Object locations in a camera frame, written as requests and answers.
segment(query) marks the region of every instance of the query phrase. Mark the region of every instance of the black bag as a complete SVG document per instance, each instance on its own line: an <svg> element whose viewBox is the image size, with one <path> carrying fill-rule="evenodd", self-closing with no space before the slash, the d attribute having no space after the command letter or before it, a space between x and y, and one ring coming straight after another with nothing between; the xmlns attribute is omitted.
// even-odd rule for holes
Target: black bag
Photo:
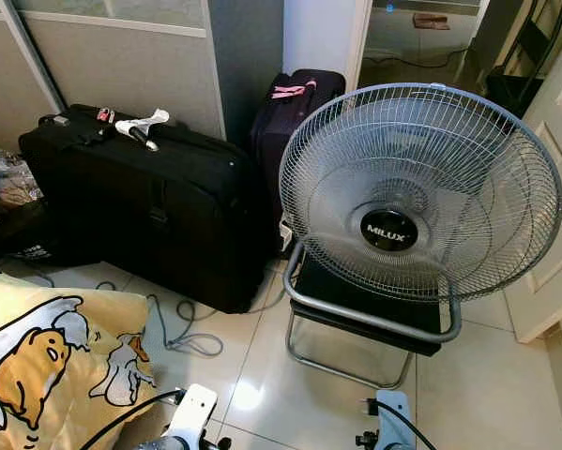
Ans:
<svg viewBox="0 0 562 450"><path fill-rule="evenodd" d="M0 258L63 266L98 263L87 247L77 245L74 235L48 211L44 199L28 202L0 214Z"/></svg>
<svg viewBox="0 0 562 450"><path fill-rule="evenodd" d="M303 89L286 89L295 87ZM250 152L266 179L276 234L282 216L279 169L284 148L304 119L344 92L345 79L340 73L302 68L292 76L277 75L266 94L251 128Z"/></svg>
<svg viewBox="0 0 562 450"><path fill-rule="evenodd" d="M263 181L233 145L155 125L150 152L73 105L43 118L20 148L79 245L224 312L245 312L271 248ZM116 119L128 118L116 113Z"/></svg>

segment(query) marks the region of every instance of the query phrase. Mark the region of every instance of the black chair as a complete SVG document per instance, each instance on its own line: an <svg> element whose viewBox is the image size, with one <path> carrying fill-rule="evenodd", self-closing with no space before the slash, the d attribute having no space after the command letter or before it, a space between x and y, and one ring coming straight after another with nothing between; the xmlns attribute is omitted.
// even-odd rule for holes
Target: black chair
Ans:
<svg viewBox="0 0 562 450"><path fill-rule="evenodd" d="M489 91L488 99L521 118L543 83L543 80L538 78L539 71L554 47L562 27L561 4L554 28L549 37L545 36L537 24L533 22L538 4L539 0L533 0L523 26L514 39L506 59L501 66L494 67L485 80ZM527 76L507 75L506 68L519 48L528 56L533 67Z"/></svg>
<svg viewBox="0 0 562 450"><path fill-rule="evenodd" d="M297 275L296 269L302 261ZM291 316L286 334L289 353L300 363L366 384L375 389L395 389L406 378L414 353L432 356L441 343L455 338L462 326L460 304L450 302L451 326L441 333L439 304L384 298L360 289L328 272L298 243L284 273L284 287L291 296ZM295 317L339 328L407 352L398 379L382 383L345 368L332 367L296 351L293 342Z"/></svg>

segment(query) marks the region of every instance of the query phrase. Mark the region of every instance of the door frame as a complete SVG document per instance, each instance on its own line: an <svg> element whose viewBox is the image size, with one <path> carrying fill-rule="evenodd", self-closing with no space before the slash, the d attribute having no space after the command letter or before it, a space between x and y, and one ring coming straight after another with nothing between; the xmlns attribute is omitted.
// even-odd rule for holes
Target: door frame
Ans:
<svg viewBox="0 0 562 450"><path fill-rule="evenodd" d="M347 67L345 68L347 92L357 89L359 72L362 67L362 57L368 35L368 24L371 19L373 0L360 0L354 5L354 16L352 17L351 43Z"/></svg>

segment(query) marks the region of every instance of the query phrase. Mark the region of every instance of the tile floor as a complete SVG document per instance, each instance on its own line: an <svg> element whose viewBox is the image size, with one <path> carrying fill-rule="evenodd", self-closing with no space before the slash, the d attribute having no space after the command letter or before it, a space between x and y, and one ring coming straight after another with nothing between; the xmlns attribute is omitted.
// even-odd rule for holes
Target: tile floor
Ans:
<svg viewBox="0 0 562 450"><path fill-rule="evenodd" d="M271 305L281 294L283 267L283 262L269 265L255 308ZM3 262L0 269L45 284L18 262ZM172 315L181 295L107 263L45 271L60 287L94 287L109 279L121 290L156 293L170 333L183 328ZM197 315L209 310L198 306ZM163 350L155 314L151 305L144 346L159 388L198 382L220 396L207 427L211 441L230 437L236 450L348 450L356 448L357 434L376 429L359 403L373 396L372 389L289 358L283 341L286 297L256 314L218 313L197 322L193 331L224 341L224 352L212 359ZM464 304L463 317L461 335L434 357L417 357L403 386L418 427L439 450L562 450L562 419L543 341L515 341L501 292ZM302 352L371 377L394 377L403 358L393 349L322 325L299 322L296 327ZM157 404L126 426L115 449L157 437L173 411L170 405Z"/></svg>

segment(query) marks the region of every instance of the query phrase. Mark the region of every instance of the cartoon print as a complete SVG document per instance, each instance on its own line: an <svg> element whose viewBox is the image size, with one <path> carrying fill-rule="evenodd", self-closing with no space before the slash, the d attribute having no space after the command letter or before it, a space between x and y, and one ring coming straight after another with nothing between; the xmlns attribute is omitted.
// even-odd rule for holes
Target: cartoon print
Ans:
<svg viewBox="0 0 562 450"><path fill-rule="evenodd" d="M55 297L0 327L0 430L7 425L5 408L37 429L71 348L89 351L88 324L76 311L82 302L74 295Z"/></svg>
<svg viewBox="0 0 562 450"><path fill-rule="evenodd" d="M59 331L32 329L0 364L0 403L30 429L38 428L43 403L64 374L70 347ZM42 392L27 395L28 386Z"/></svg>
<svg viewBox="0 0 562 450"><path fill-rule="evenodd" d="M152 377L137 367L137 359L147 362L147 353L141 347L141 335L124 334L118 337L121 344L110 352L108 373L91 391L91 398L105 396L114 406L134 405L141 381L156 386Z"/></svg>

